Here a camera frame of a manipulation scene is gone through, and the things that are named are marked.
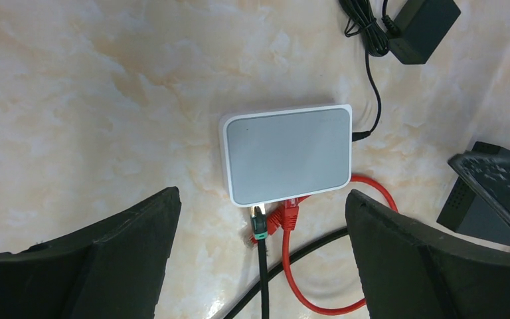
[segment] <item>black power adapter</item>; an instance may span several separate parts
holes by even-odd
[[[425,64],[460,15],[460,10],[453,0],[408,0],[393,21],[386,13],[388,0],[383,0],[382,22],[387,29],[384,32],[373,14],[370,0],[339,0],[339,4],[349,18],[345,36],[361,35],[363,39],[367,76],[378,102],[373,127],[353,132],[353,142],[356,142],[368,138],[376,130],[382,113],[382,100],[373,80],[370,56],[381,57],[392,51],[403,64]]]
[[[390,28],[390,51],[403,64],[425,64],[460,9],[452,0],[408,0]]]

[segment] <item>marble floor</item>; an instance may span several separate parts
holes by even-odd
[[[381,0],[372,0],[379,16]],[[404,0],[390,0],[395,17]],[[373,58],[382,120],[353,144],[353,171],[433,224],[476,140],[510,148],[510,2],[456,0],[462,15],[429,62]],[[0,252],[19,252],[176,185],[183,208],[157,318],[218,319],[257,277],[245,210],[222,182],[218,120],[316,103],[375,117],[360,39],[337,0],[0,0]],[[352,188],[308,199],[292,247],[344,225]],[[279,260],[280,234],[268,244]],[[348,238],[293,266],[324,307],[363,296]],[[322,318],[283,276],[271,318]],[[238,318],[259,318],[255,298]],[[368,318],[366,308],[340,318]]]

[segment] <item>black cable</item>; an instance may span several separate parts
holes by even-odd
[[[267,247],[265,240],[257,241],[259,254],[259,283],[261,288],[261,318],[269,319],[269,278],[267,272]]]
[[[327,235],[324,235],[307,245],[303,246],[302,248],[298,249],[296,252],[292,253],[290,255],[290,264],[294,264],[295,262],[302,259],[302,257],[310,254],[314,250],[323,247],[327,244],[329,244],[332,241],[335,241],[337,239],[340,239],[341,237],[347,236],[349,233],[347,232],[346,227],[342,227],[336,231],[333,231]],[[268,281],[276,277],[277,274],[280,274],[284,268],[282,267],[282,262],[276,263],[269,271],[268,271]],[[249,291],[237,302],[237,304],[228,312],[228,314],[224,317],[224,319],[232,319],[237,316],[237,314],[245,308],[245,306],[257,295],[257,293],[261,290],[261,282],[256,282]]]
[[[363,44],[365,45],[365,65],[367,68],[367,76],[369,77],[371,86],[375,91],[378,105],[377,118],[375,119],[373,127],[368,131],[353,133],[353,142],[356,142],[368,138],[374,130],[376,130],[380,122],[380,116],[382,114],[382,100],[373,80],[369,56],[381,57],[388,54],[388,52],[390,52],[390,42],[388,40],[388,35],[386,35],[386,33],[378,25],[369,0],[339,0],[339,4],[349,17],[349,21],[345,27],[345,36],[350,38],[355,35],[362,35]],[[399,30],[392,19],[386,14],[387,5],[388,0],[384,0],[382,4],[382,21],[388,29],[388,32],[395,35],[399,33]]]

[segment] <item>router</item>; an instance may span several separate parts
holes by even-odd
[[[231,201],[252,207],[345,187],[352,122],[348,104],[225,116],[220,149]]]

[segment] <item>red ethernet cable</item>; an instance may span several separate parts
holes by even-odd
[[[366,183],[376,189],[378,189],[382,195],[384,195],[384,198],[386,201],[388,201],[388,204],[390,205],[390,208],[394,211],[398,211],[398,207],[396,206],[396,203],[394,202],[394,199],[392,198],[392,195],[384,188],[380,183],[377,181],[366,177],[362,175],[354,175],[351,178],[351,181],[356,181],[360,183]],[[356,309],[359,309],[360,307],[364,306],[366,304],[365,299],[361,299],[360,301],[347,306],[343,308],[337,308],[337,309],[327,309],[327,308],[321,308],[314,304],[312,304],[308,299],[304,297],[304,295],[300,292],[300,289],[298,286],[296,286],[296,282],[294,281],[294,277],[292,276],[292,270],[290,269],[290,232],[294,230],[294,226],[296,225],[296,218],[298,217],[298,205],[296,207],[292,207],[292,209],[284,209],[283,213],[283,221],[293,221],[289,223],[283,223],[282,228],[284,229],[284,235],[282,237],[282,266],[284,267],[284,274],[286,275],[286,280],[288,281],[288,284],[290,285],[290,288],[292,289],[292,292],[296,296],[296,298],[304,305],[306,308],[318,313],[318,314],[324,314],[326,316],[338,316],[341,314],[348,314],[350,312],[355,311]]]

